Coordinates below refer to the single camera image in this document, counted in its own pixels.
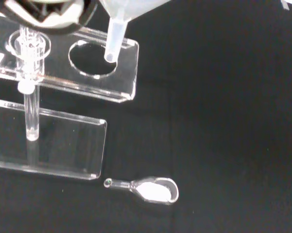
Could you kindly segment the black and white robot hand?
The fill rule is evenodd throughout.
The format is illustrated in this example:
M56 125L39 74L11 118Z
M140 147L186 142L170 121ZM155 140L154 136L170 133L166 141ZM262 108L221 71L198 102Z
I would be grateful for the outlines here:
M46 34L70 34L85 27L97 0L0 0L0 14Z

